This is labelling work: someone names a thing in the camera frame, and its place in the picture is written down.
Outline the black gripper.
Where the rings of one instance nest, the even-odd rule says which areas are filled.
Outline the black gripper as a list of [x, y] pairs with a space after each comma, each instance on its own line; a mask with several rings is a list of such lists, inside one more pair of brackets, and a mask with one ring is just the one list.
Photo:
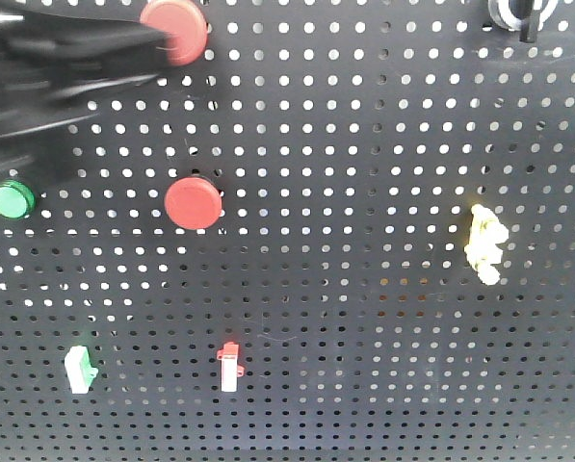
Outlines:
[[167, 33], [136, 20], [72, 17], [0, 1], [0, 179], [35, 190], [74, 174], [65, 129], [91, 99], [170, 66]]

